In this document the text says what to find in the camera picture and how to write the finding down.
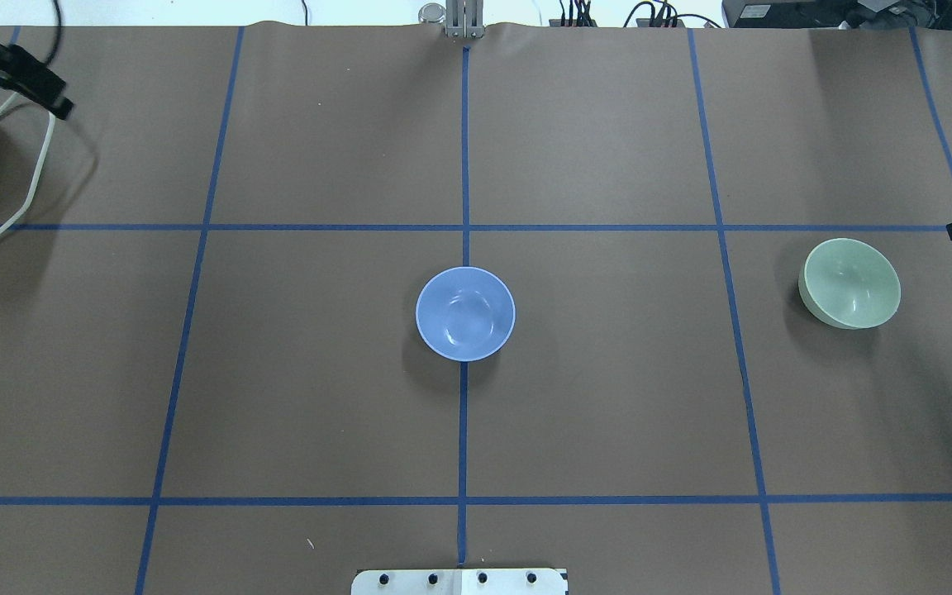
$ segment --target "bowl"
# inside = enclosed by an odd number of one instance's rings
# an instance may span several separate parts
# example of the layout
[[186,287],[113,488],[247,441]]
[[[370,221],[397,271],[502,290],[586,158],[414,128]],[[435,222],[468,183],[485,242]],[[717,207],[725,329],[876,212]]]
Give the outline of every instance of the bowl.
[[836,328],[880,326],[898,312],[902,285],[888,259],[863,241],[823,241],[807,256],[800,297],[817,320]]
[[476,361],[500,350],[513,332],[516,304],[509,288],[477,267],[447,269],[416,298],[421,339],[453,361]]

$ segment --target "blue tape grid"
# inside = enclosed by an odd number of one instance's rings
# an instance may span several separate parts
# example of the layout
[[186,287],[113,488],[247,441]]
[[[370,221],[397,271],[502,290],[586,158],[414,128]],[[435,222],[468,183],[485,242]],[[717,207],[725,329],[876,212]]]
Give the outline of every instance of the blue tape grid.
[[[11,44],[15,44],[20,27],[14,27]],[[173,385],[167,407],[164,432],[159,450],[158,466],[154,490],[150,497],[0,497],[0,506],[142,506],[149,508],[146,535],[143,540],[139,572],[137,572],[136,594],[144,590],[145,577],[154,539],[156,513],[161,506],[455,506],[458,512],[458,564],[465,561],[466,506],[586,506],[586,505],[759,505],[764,527],[767,562],[774,595],[779,595],[781,585],[777,568],[777,556],[774,548],[774,532],[770,522],[769,506],[794,504],[828,503],[888,503],[888,502],[952,502],[952,493],[823,493],[823,494],[769,494],[759,452],[759,436],[755,423],[755,411],[752,406],[751,388],[745,364],[744,337],[740,327],[733,287],[729,250],[726,244],[726,232],[902,232],[902,233],[944,233],[942,226],[890,226],[890,225],[736,225],[725,223],[722,218],[721,201],[718,195],[718,183],[715,173],[711,135],[707,125],[706,107],[704,107],[702,80],[700,79],[699,59],[693,32],[688,31],[688,48],[693,69],[693,82],[696,90],[697,109],[702,132],[704,158],[707,162],[707,180],[709,180],[711,200],[714,206],[714,225],[473,225],[469,215],[469,53],[471,48],[462,49],[461,68],[461,225],[332,225],[331,223],[212,223],[212,207],[215,203],[215,191],[218,182],[222,151],[226,143],[226,132],[230,121],[231,101],[237,79],[238,64],[245,28],[238,27],[233,63],[231,63],[230,82],[227,84],[226,101],[223,105],[219,138],[216,146],[212,176],[208,184],[204,218],[201,223],[19,223],[12,229],[19,231],[198,231],[197,256],[193,263],[193,278],[190,282],[188,305],[182,326],[182,335],[178,343],[177,361]],[[940,138],[945,162],[952,178],[952,151],[942,128],[938,110],[926,74],[916,31],[910,30],[911,43],[921,83],[925,90],[926,101],[935,131]],[[734,346],[737,364],[740,368],[741,384],[744,389],[745,410],[748,417],[749,441],[752,464],[755,474],[756,494],[728,494],[728,496],[563,496],[563,497],[470,497],[468,495],[468,390],[469,366],[461,363],[459,368],[459,438],[458,438],[458,494],[457,497],[163,497],[164,471],[169,453],[171,428],[174,425],[174,413],[178,404],[179,388],[188,349],[189,329],[193,323],[193,309],[196,306],[198,287],[204,250],[207,247],[208,232],[219,231],[362,231],[362,232],[461,232],[462,264],[469,266],[469,242],[472,232],[714,232],[718,236],[721,252],[722,273],[729,298],[730,317],[733,325]]]

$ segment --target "cable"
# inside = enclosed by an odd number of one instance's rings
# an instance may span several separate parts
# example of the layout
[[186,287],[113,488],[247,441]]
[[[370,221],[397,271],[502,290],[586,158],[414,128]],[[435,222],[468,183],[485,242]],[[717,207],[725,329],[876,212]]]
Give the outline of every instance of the cable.
[[928,17],[928,29],[934,29],[935,24],[940,20],[940,14],[938,14],[938,0],[931,0],[931,11],[932,15]]
[[698,19],[703,19],[703,20],[706,20],[707,22],[711,23],[711,26],[715,27],[715,29],[721,29],[721,26],[719,26],[719,24],[718,24],[717,22],[714,22],[713,20],[711,20],[711,19],[709,19],[709,18],[707,18],[706,16],[703,16],[703,15],[694,15],[694,14],[692,14],[691,12],[685,12],[684,15],[675,15],[675,16],[674,16],[674,19],[675,19],[675,21],[677,21],[677,20],[680,19],[681,17],[696,17],[696,18],[698,18]]
[[633,8],[631,8],[631,14],[626,16],[626,21],[623,23],[624,29],[626,29],[628,24],[631,24],[631,18],[634,18],[634,12],[638,12],[638,8],[640,7],[649,7],[650,9],[649,19],[656,18],[656,4],[653,4],[647,1],[638,2],[637,4],[634,5]]
[[539,8],[539,3],[537,0],[531,0],[531,4],[535,7],[535,10],[539,13],[539,26],[543,26],[545,21],[541,18],[541,8]]
[[[5,116],[5,113],[7,113],[7,110],[10,109],[10,106],[16,101],[16,99],[17,94],[14,93],[10,95],[10,98],[7,99],[7,101],[5,101],[2,106],[0,106],[0,117]],[[2,236],[4,233],[7,233],[7,230],[10,229],[10,226],[14,225],[14,223],[16,223],[24,216],[24,214],[27,213],[27,210],[29,210],[31,207],[31,199],[35,198],[35,189],[38,188],[39,178],[42,177],[43,165],[46,163],[46,154],[50,152],[50,139],[52,139],[54,136],[54,124],[57,122],[54,114],[47,112],[46,116],[48,117],[48,120],[46,120],[46,137],[42,140],[42,147],[39,150],[39,158],[35,161],[35,173],[31,174],[31,184],[27,186],[27,196],[24,197],[24,203],[20,208],[18,208],[16,213],[14,213],[12,217],[8,218],[7,221],[0,225],[0,236]]]
[[42,64],[50,65],[57,57],[57,50],[61,48],[61,36],[64,34],[64,23],[61,22],[61,3],[60,0],[54,0],[54,17],[57,19],[57,26],[54,27],[54,44],[50,46],[50,53],[46,54],[46,59]]

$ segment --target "metal bracket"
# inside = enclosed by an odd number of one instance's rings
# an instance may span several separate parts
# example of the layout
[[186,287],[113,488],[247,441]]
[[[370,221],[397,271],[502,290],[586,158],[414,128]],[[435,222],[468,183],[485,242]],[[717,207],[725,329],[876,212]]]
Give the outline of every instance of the metal bracket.
[[568,595],[566,569],[363,571],[351,595]]
[[446,0],[443,33],[447,37],[483,37],[483,0]]

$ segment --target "wire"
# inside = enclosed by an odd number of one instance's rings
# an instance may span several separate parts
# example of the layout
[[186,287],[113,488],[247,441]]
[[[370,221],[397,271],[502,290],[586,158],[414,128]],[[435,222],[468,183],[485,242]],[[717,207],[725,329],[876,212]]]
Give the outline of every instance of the wire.
[[706,20],[707,22],[711,23],[711,26],[715,27],[715,29],[721,29],[721,26],[719,26],[719,24],[718,24],[717,22],[714,22],[713,20],[711,20],[711,19],[709,19],[709,18],[707,18],[706,16],[703,16],[703,15],[694,15],[694,14],[692,14],[691,12],[685,12],[684,15],[675,15],[675,16],[674,16],[674,19],[675,19],[675,21],[677,22],[678,19],[680,19],[681,17],[695,17],[695,18],[698,18],[698,19],[703,19],[703,20]]
[[[14,93],[10,95],[10,98],[7,99],[0,106],[0,117],[5,116],[7,110],[11,108],[12,103],[17,100],[18,94]],[[45,139],[42,139],[42,147],[39,150],[39,158],[35,161],[35,173],[31,174],[31,184],[27,186],[27,196],[24,197],[24,203],[20,208],[8,218],[2,225],[0,225],[0,237],[2,234],[7,233],[7,230],[10,229],[10,226],[14,225],[20,218],[27,213],[27,210],[31,207],[31,199],[35,198],[35,189],[39,186],[39,178],[42,177],[42,169],[46,163],[46,154],[50,152],[50,139],[54,136],[54,124],[57,122],[54,114],[47,112],[46,116],[46,136]]]
[[50,53],[46,54],[46,59],[42,60],[42,64],[46,65],[53,63],[54,58],[57,57],[57,50],[61,48],[61,36],[64,34],[64,23],[63,20],[61,20],[60,0],[54,0],[54,18],[57,19],[57,26],[54,27],[54,44],[50,47]]
[[537,2],[537,0],[531,0],[531,4],[533,5],[533,7],[535,7],[535,10],[539,13],[539,26],[543,26],[543,24],[545,24],[545,21],[543,20],[543,18],[541,18],[541,8],[539,8],[539,3]]
[[649,9],[650,9],[649,19],[654,19],[654,18],[656,18],[656,4],[653,4],[653,3],[647,2],[647,1],[646,1],[646,2],[638,2],[637,4],[634,5],[633,8],[631,8],[631,14],[626,16],[626,22],[623,23],[624,29],[625,29],[625,27],[628,26],[628,24],[631,24],[631,18],[634,18],[634,12],[638,12],[638,8],[640,8],[640,7],[649,7]]

